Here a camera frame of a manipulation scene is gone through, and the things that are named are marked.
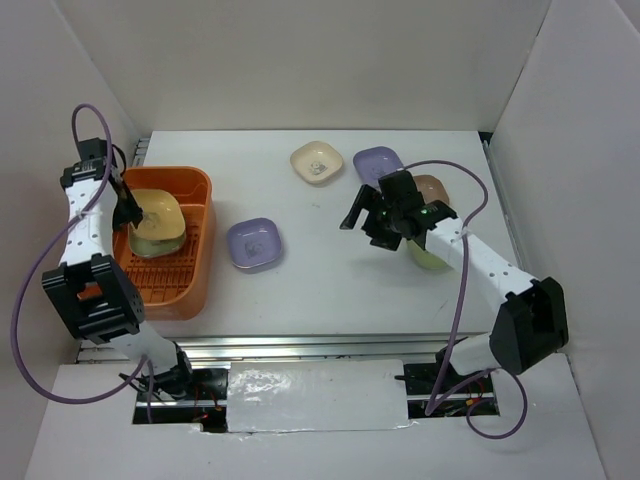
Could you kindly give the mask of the yellow plate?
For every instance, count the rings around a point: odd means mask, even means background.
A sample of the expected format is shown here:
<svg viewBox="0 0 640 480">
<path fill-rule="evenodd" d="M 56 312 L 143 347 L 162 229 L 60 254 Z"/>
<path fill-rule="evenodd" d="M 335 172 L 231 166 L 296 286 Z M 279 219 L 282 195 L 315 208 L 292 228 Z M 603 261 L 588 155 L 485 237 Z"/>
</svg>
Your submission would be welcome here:
<svg viewBox="0 0 640 480">
<path fill-rule="evenodd" d="M 165 190 L 136 189 L 132 191 L 143 219 L 131 225 L 134 236 L 147 241 L 169 241 L 186 232 L 186 222 L 177 199 Z"/>
</svg>

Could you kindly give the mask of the cream plate back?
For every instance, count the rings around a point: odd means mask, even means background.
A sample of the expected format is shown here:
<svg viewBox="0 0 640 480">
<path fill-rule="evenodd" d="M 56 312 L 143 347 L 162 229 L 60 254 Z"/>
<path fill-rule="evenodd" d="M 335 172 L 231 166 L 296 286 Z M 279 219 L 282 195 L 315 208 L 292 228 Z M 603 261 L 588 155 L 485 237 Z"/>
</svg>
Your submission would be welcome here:
<svg viewBox="0 0 640 480">
<path fill-rule="evenodd" d="M 330 144 L 311 141 L 291 154 L 290 165 L 303 181 L 320 186 L 333 181 L 341 173 L 344 159 Z"/>
</svg>

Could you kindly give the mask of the light green plate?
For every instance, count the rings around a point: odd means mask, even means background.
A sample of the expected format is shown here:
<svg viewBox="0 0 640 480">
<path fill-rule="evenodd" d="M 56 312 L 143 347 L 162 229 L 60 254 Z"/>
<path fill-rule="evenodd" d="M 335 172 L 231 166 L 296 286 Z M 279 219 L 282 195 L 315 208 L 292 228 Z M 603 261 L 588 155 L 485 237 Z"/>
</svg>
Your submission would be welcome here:
<svg viewBox="0 0 640 480">
<path fill-rule="evenodd" d="M 438 256 L 423 250 L 413 240 L 407 241 L 407 248 L 412 260 L 419 267 L 426 270 L 442 270 L 448 267 L 447 263 Z"/>
</svg>

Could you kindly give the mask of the orange plastic bin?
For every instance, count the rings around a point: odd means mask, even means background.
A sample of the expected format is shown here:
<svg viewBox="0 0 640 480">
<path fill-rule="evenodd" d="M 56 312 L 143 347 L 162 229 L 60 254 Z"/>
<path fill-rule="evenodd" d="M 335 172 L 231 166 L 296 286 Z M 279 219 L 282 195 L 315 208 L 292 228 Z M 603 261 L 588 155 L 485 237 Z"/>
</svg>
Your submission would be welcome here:
<svg viewBox="0 0 640 480">
<path fill-rule="evenodd" d="M 216 214 L 209 176 L 195 167 L 136 167 L 124 174 L 130 189 L 172 194 L 186 220 L 186 240 L 176 252 L 144 259 L 132 253 L 128 234 L 113 234 L 114 257 L 138 288 L 146 318 L 185 321 L 205 306 L 211 271 Z"/>
</svg>

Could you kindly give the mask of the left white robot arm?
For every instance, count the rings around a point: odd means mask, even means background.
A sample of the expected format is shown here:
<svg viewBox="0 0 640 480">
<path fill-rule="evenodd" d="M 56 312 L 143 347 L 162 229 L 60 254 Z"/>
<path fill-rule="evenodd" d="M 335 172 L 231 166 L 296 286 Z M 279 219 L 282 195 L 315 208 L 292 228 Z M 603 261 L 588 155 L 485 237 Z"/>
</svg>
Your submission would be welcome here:
<svg viewBox="0 0 640 480">
<path fill-rule="evenodd" d="M 198 376 L 184 351 L 146 321 L 142 296 L 114 257 L 113 233 L 144 218 L 114 162 L 116 151 L 104 139 L 84 140 L 79 162 L 63 171 L 72 226 L 58 267 L 43 273 L 41 285 L 73 338 L 142 361 L 144 385 L 184 399 Z"/>
</svg>

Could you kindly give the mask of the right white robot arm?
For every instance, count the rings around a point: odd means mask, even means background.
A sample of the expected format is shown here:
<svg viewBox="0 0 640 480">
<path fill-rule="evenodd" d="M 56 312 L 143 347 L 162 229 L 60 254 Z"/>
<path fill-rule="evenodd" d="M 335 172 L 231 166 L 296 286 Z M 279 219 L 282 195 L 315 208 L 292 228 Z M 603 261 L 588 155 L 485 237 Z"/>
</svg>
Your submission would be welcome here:
<svg viewBox="0 0 640 480">
<path fill-rule="evenodd" d="M 475 372 L 502 368 L 519 375 L 569 340 L 564 292 L 551 277 L 539 280 L 468 233 L 446 203 L 424 201 L 412 175 L 396 171 L 379 185 L 360 187 L 342 221 L 351 230 L 362 212 L 362 229 L 373 246 L 395 251 L 402 240 L 443 260 L 479 287 L 496 319 L 491 332 L 458 341 L 435 368 L 438 385 L 460 390 Z"/>
</svg>

